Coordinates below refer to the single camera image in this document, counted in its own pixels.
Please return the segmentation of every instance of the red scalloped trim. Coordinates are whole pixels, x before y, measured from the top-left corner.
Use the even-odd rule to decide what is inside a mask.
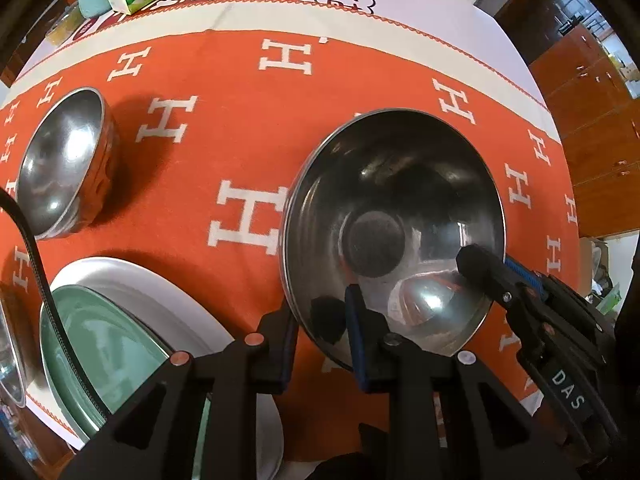
[[[448,47],[452,48],[453,50],[459,52],[460,54],[463,54],[464,56],[467,56],[469,59],[472,59],[476,63],[484,66],[485,68],[488,68],[489,70],[491,70],[492,72],[494,72],[495,74],[500,76],[502,79],[504,79],[506,82],[511,84],[511,86],[513,86],[516,90],[519,90],[520,92],[522,92],[527,97],[533,99],[535,102],[540,104],[545,110],[548,111],[548,108],[546,108],[546,105],[544,104],[544,102],[538,101],[535,97],[533,97],[533,95],[531,95],[525,89],[519,87],[518,85],[516,85],[516,83],[511,81],[511,79],[507,78],[506,76],[504,76],[503,74],[498,72],[495,68],[487,65],[487,63],[485,63],[484,61],[480,61],[477,57],[472,56],[468,52],[465,52],[461,48],[453,46],[452,44],[447,43],[447,41],[441,40],[440,38],[434,36],[433,34],[429,34],[428,32],[424,32],[422,30],[418,30],[417,28],[410,27],[409,25],[405,25],[404,23],[396,22],[395,20],[390,20],[389,18],[384,18],[383,16],[378,16],[376,14],[369,14],[368,12],[362,12],[361,10],[357,10],[357,9],[338,7],[338,6],[329,5],[329,4],[321,4],[319,2],[306,2],[306,1],[302,1],[302,0],[217,0],[217,1],[214,0],[212,2],[190,2],[188,4],[183,4],[180,7],[166,7],[166,8],[162,8],[162,9],[149,10],[149,11],[145,12],[144,14],[137,14],[137,15],[133,14],[132,15],[132,20],[136,20],[136,19],[139,19],[139,18],[144,18],[145,16],[150,16],[152,14],[157,14],[158,12],[170,12],[171,10],[175,10],[175,9],[185,9],[187,7],[195,7],[195,6],[202,6],[202,5],[215,5],[215,4],[226,4],[226,3],[235,3],[235,2],[239,2],[239,3],[258,2],[258,3],[262,3],[262,4],[299,4],[299,5],[302,4],[302,5],[311,5],[311,6],[316,6],[316,7],[327,7],[327,8],[331,8],[333,10],[341,10],[342,12],[352,12],[353,14],[360,14],[360,15],[366,16],[368,18],[373,18],[375,20],[380,20],[381,22],[390,23],[392,25],[396,25],[397,27],[405,28],[406,30],[410,30],[412,32],[420,34],[421,36],[424,36],[426,38],[430,38],[431,40],[435,40],[438,43],[441,43],[441,44],[443,44],[445,46],[448,46]],[[76,41],[74,41],[72,43],[66,44],[62,48],[60,48],[57,51],[55,51],[53,54],[49,54],[49,56],[47,56],[46,58],[44,58],[40,62],[36,63],[29,70],[27,70],[27,72],[25,72],[23,75],[21,75],[18,79],[21,79],[22,76],[28,74],[31,70],[33,70],[35,67],[37,67],[40,63],[42,63],[45,60],[49,59],[49,57],[54,56],[55,54],[61,52],[62,50],[64,50],[68,46],[76,44],[77,41],[82,41],[82,40],[85,40],[86,38],[90,38],[91,36],[94,36],[95,34],[99,34],[100,32],[103,32],[105,30],[109,30],[111,27],[116,27],[119,24],[120,23],[112,23],[108,27],[102,28],[101,30],[96,30],[96,31],[92,32],[91,34],[87,34],[87,35],[83,36],[79,40],[76,40]]]
[[[47,415],[49,415],[53,420],[55,420],[60,426],[62,426],[63,428],[65,428],[65,430],[67,430],[69,433],[76,435],[76,432],[74,430],[72,430],[70,427],[68,427],[68,425],[66,425],[64,422],[62,422],[59,418],[57,418],[53,413],[51,413],[47,408],[45,408],[42,404],[40,404],[36,399],[34,399],[33,397],[31,397],[31,395],[27,392],[27,397],[29,397],[33,403],[38,406],[43,412],[45,412]]]

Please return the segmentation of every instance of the table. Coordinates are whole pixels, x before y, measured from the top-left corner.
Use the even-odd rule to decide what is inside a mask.
[[[307,155],[359,113],[407,107],[452,124],[481,153],[502,199],[508,253],[577,285],[577,218],[558,132],[506,35],[460,0],[158,0],[131,17],[88,20],[16,80],[0,110],[9,192],[40,119],[79,86],[110,104],[122,155],[94,225],[39,244],[50,280],[78,258],[130,260],[242,336],[282,300],[280,216]],[[1,279],[36,335],[40,298],[26,251],[6,216],[0,232]],[[499,307],[467,347],[524,404],[540,400]],[[46,387],[29,393],[30,408],[72,440]],[[387,425],[385,397],[361,394],[304,334],[276,402],[287,460],[350,452],[359,422]]]

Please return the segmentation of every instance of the screw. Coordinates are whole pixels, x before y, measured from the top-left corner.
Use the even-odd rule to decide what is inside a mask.
[[[462,352],[458,352],[458,361],[463,365],[472,365],[476,362],[476,354],[469,350],[463,350]]]
[[[187,354],[187,352],[183,352],[182,350],[174,352],[171,357],[169,357],[169,361],[174,366],[182,366],[189,362],[191,356]]]
[[[389,332],[385,334],[385,336],[382,338],[382,341],[387,346],[398,346],[402,342],[402,336],[394,334],[393,332]]]
[[[264,336],[260,332],[251,332],[244,338],[244,344],[248,346],[259,346],[264,342]]]

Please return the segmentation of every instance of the drawer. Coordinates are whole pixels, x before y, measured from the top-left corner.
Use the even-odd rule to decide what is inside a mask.
[[[603,57],[606,53],[598,41],[586,28],[578,25],[531,63],[529,70],[546,99]]]
[[[640,161],[640,103],[580,128],[562,147],[574,185]]]
[[[561,139],[623,102],[612,83],[613,70],[609,58],[603,57],[545,98]]]
[[[639,196],[638,164],[574,186],[580,236],[602,237],[639,229]]]

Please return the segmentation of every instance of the orange placemat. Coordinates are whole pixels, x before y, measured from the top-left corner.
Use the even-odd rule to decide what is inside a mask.
[[[111,76],[125,69],[127,54],[147,49],[129,65],[140,64],[135,75]],[[10,142],[0,178],[7,189],[42,116],[79,86],[95,86],[111,105],[122,154],[94,225],[39,244],[50,280],[78,258],[124,258],[180,286],[235,336],[254,330],[282,301],[273,233],[306,156],[356,113],[408,107],[448,121],[481,153],[504,205],[508,253],[577,282],[577,224],[561,145],[487,95],[416,62],[263,30],[128,44],[61,70],[4,108],[0,142]],[[24,247],[6,216],[0,230],[1,278],[14,284],[37,327],[40,298]],[[515,363],[518,344],[500,308],[492,308],[468,347],[518,398],[535,391]],[[386,425],[385,397],[364,396],[349,373],[324,361],[301,334],[290,387],[276,398],[287,459],[357,449],[359,422]]]

